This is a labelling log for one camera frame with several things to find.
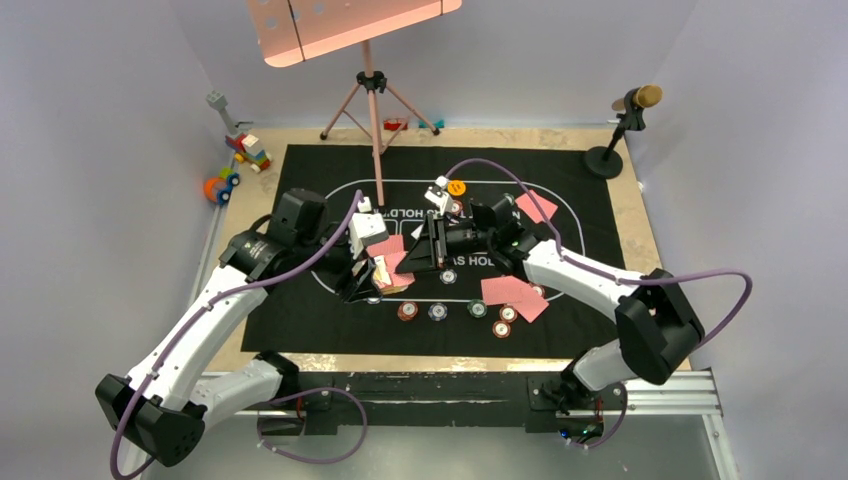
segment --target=pink playing card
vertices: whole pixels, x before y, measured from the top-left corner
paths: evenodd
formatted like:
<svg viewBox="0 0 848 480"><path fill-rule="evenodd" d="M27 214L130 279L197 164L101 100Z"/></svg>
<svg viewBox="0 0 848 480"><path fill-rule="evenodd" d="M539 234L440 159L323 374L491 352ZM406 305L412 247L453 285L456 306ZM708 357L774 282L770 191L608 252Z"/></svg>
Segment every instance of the pink playing card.
<svg viewBox="0 0 848 480"><path fill-rule="evenodd" d="M533 195L536 201L539 202L539 205L542 207L542 210L545 212L545 215L548 216L548 219L553 217L554 213L557 210L557 206L554 203L540 196L538 193L536 193L535 190L530 190L530 193ZM522 212L524 212L528 217L530 217L530 220L533 220L535 223L540 223L543 221L542 215L539 213L539 209L536 208L536 205L533 204L533 200L531 200L530 196L526 193L515 199L515 204L518 205L518 208L520 208Z"/></svg>
<svg viewBox="0 0 848 480"><path fill-rule="evenodd" d="M411 273L395 273L395 269L405 256L406 252L402 250L385 256L386 269L389 271L389 276L392 278L392 285L396 287L405 287L407 285L412 285L412 283L415 282L415 275Z"/></svg>
<svg viewBox="0 0 848 480"><path fill-rule="evenodd" d="M524 294L524 299L511 303L518 313L527 320L527 323L533 323L536 318L548 308L548 301L542 298L538 293L536 293L532 288L530 289L530 293Z"/></svg>
<svg viewBox="0 0 848 480"><path fill-rule="evenodd" d="M483 290L483 303L486 305L502 305L504 303L520 302L524 299L523 286L533 289L515 277L486 278L480 281Z"/></svg>
<svg viewBox="0 0 848 480"><path fill-rule="evenodd" d="M403 251L403 235L389 235L389 239L370 247L365 247L371 258Z"/></svg>

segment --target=wooden board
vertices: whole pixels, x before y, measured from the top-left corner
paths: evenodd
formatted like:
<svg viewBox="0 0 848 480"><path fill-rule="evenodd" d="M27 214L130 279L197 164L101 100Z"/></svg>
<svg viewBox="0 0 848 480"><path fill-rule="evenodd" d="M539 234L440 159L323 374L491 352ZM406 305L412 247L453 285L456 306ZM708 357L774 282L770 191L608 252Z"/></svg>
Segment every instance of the wooden board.
<svg viewBox="0 0 848 480"><path fill-rule="evenodd" d="M247 165L240 166L242 183L234 190L226 208L216 256L223 251L226 240L271 211L289 144L370 145L369 139L358 129L334 129L330 138L324 142L318 138L320 132L320 129L255 129L251 132L262 139L266 150L273 155L274 162L259 175L253 173ZM413 129L398 135L393 145L585 150L606 145L611 134L612 130L607 128L448 128L434 137L426 129ZM609 180L608 185L621 238L621 250L627 269L649 272L660 266L656 243L630 155L623 142L619 143L617 151L624 160L624 171L618 178ZM232 371L250 361L254 353L241 351L244 327L245 322L242 321L207 371ZM304 371L555 371L569 363L569 359L283 354ZM681 365L681 369L690 369L688 360Z"/></svg>
<svg viewBox="0 0 848 480"><path fill-rule="evenodd" d="M265 62L287 67L452 12L462 0L247 0Z"/></svg>

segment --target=green poker chip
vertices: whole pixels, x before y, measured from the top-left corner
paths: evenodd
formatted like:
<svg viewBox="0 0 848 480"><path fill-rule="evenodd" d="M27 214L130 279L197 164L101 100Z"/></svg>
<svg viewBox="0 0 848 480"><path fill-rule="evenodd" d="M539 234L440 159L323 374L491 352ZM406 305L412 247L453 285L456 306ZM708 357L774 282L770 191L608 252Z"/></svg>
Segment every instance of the green poker chip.
<svg viewBox="0 0 848 480"><path fill-rule="evenodd" d="M483 300L471 300L468 302L468 313L470 313L474 318L483 318L486 316L486 312L488 311L489 308L486 307Z"/></svg>

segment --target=toy wheel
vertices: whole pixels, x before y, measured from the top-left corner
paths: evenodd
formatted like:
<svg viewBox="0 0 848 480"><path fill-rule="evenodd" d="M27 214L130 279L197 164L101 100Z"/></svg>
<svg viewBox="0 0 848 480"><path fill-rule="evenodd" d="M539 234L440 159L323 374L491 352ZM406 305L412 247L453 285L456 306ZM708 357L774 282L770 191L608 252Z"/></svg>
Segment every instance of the toy wheel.
<svg viewBox="0 0 848 480"><path fill-rule="evenodd" d="M218 205L226 205L227 202L230 201L230 192L227 190L221 190L218 192Z"/></svg>
<svg viewBox="0 0 848 480"><path fill-rule="evenodd" d="M227 182L223 178L210 178L203 185L203 194L206 195L206 198L208 198L210 202L220 205L221 192L226 191L229 188L230 187L227 186Z"/></svg>

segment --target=blue poker chip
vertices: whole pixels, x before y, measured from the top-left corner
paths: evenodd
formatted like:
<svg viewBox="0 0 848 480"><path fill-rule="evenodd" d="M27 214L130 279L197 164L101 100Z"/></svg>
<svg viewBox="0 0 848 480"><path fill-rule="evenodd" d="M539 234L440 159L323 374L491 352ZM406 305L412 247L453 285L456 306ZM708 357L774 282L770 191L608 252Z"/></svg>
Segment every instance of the blue poker chip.
<svg viewBox="0 0 848 480"><path fill-rule="evenodd" d="M444 303L434 303L427 310L427 315L430 316L430 320L441 322L448 317L448 307Z"/></svg>

